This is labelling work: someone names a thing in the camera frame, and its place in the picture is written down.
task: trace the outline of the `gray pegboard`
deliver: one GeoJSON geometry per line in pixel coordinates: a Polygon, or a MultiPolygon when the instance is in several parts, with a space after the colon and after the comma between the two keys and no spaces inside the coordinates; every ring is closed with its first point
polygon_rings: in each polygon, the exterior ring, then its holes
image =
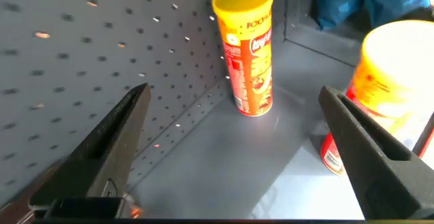
{"type": "MultiPolygon", "coordinates": [[[[275,0],[275,24],[283,2],[275,0]]],[[[195,102],[226,74],[210,0],[0,0],[0,7],[0,206],[67,156],[130,88],[152,87],[143,154],[187,109],[201,113],[195,102]]]]}

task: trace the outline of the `can label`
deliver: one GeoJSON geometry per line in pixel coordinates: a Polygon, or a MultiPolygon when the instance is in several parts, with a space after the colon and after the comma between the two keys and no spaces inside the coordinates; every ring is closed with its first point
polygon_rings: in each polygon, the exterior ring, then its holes
{"type": "Polygon", "coordinates": [[[273,103],[271,13],[238,29],[219,25],[235,104],[245,115],[263,115],[273,103]]]}

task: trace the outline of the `metal surface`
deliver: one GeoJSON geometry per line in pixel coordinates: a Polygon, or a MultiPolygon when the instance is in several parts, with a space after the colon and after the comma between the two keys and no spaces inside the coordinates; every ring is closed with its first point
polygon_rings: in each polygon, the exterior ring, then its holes
{"type": "Polygon", "coordinates": [[[273,44],[273,108],[246,117],[226,98],[132,194],[147,218],[362,219],[347,179],[317,150],[317,97],[353,67],[293,43],[273,44]]]}
{"type": "MultiPolygon", "coordinates": [[[[187,109],[206,113],[193,105],[225,76],[210,0],[0,4],[0,206],[68,155],[130,88],[152,87],[140,153],[187,109]]],[[[275,0],[274,23],[283,13],[275,0]]]]}
{"type": "Polygon", "coordinates": [[[319,103],[365,218],[434,219],[434,171],[342,92],[319,103]]]}

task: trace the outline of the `orange chip can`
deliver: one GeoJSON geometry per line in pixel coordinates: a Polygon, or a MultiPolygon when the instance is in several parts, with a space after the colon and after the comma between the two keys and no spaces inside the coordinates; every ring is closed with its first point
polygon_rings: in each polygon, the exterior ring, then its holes
{"type": "Polygon", "coordinates": [[[272,4],[273,0],[212,0],[235,103],[248,116],[263,115],[273,104],[272,4]]]}
{"type": "MultiPolygon", "coordinates": [[[[434,109],[433,37],[434,23],[422,20],[374,29],[363,41],[360,63],[347,90],[350,100],[409,150],[434,109]]],[[[345,174],[330,133],[321,157],[332,172],[345,174]]]]}

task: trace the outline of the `pegboard hole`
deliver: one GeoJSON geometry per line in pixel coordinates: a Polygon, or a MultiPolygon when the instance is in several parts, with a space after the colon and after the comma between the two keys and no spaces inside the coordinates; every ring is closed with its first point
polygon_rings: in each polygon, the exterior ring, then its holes
{"type": "Polygon", "coordinates": [[[37,165],[37,163],[30,163],[30,164],[28,164],[27,165],[27,168],[32,168],[32,167],[35,167],[37,165]]]}
{"type": "Polygon", "coordinates": [[[16,182],[16,181],[12,179],[12,180],[10,180],[10,181],[7,181],[7,182],[5,183],[5,185],[6,185],[6,186],[10,186],[10,185],[13,185],[15,182],[16,182]]]}
{"type": "Polygon", "coordinates": [[[55,93],[60,93],[60,92],[64,92],[64,91],[65,91],[64,87],[58,87],[58,88],[53,89],[53,92],[55,92],[55,93]]]}
{"type": "Polygon", "coordinates": [[[19,51],[16,49],[11,49],[11,50],[4,50],[3,54],[8,55],[8,56],[16,56],[18,55],[19,51]]]}
{"type": "Polygon", "coordinates": [[[3,129],[8,130],[8,129],[12,129],[14,127],[16,127],[15,123],[9,123],[9,124],[4,125],[3,129]]]}
{"type": "Polygon", "coordinates": [[[78,76],[78,77],[83,77],[83,76],[86,75],[86,73],[87,73],[86,71],[78,71],[78,72],[77,72],[77,76],[78,76]]]}
{"type": "Polygon", "coordinates": [[[40,137],[40,136],[39,136],[38,134],[34,134],[34,135],[30,136],[30,137],[28,138],[28,140],[29,140],[29,141],[34,141],[34,140],[38,139],[39,137],[40,137]]]}
{"type": "Polygon", "coordinates": [[[58,59],[64,59],[64,60],[66,60],[66,59],[69,59],[69,54],[67,54],[67,53],[61,53],[61,54],[58,54],[57,57],[58,57],[58,59]]]}
{"type": "Polygon", "coordinates": [[[39,103],[39,104],[37,104],[37,105],[33,105],[33,106],[31,106],[31,107],[30,107],[30,110],[42,109],[42,108],[44,108],[44,107],[45,107],[45,105],[41,102],[41,103],[39,103]]]}
{"type": "Polygon", "coordinates": [[[56,118],[52,119],[52,123],[59,123],[61,121],[62,121],[62,118],[60,118],[60,117],[56,117],[56,118]]]}
{"type": "Polygon", "coordinates": [[[15,3],[5,3],[4,8],[11,12],[21,12],[21,7],[15,3]]]}
{"type": "Polygon", "coordinates": [[[7,155],[3,156],[3,160],[10,160],[13,157],[15,157],[16,153],[8,153],[7,155]]]}
{"type": "Polygon", "coordinates": [[[48,39],[50,38],[50,34],[42,31],[36,31],[34,34],[35,37],[41,38],[41,39],[48,39]]]}
{"type": "Polygon", "coordinates": [[[81,41],[84,43],[91,43],[92,42],[92,38],[90,37],[82,37],[81,41]]]}
{"type": "Polygon", "coordinates": [[[45,71],[32,71],[30,72],[31,76],[42,76],[45,73],[45,71]]]}
{"type": "Polygon", "coordinates": [[[72,22],[72,21],[74,21],[74,16],[72,16],[70,14],[63,14],[62,19],[65,21],[68,21],[68,22],[72,22]]]}
{"type": "Polygon", "coordinates": [[[98,1],[97,0],[87,0],[86,2],[89,6],[92,7],[97,7],[98,6],[98,1]]]}
{"type": "Polygon", "coordinates": [[[18,89],[16,89],[16,88],[9,88],[9,89],[5,89],[3,91],[3,94],[5,94],[5,95],[17,94],[17,93],[18,93],[18,89]]]}

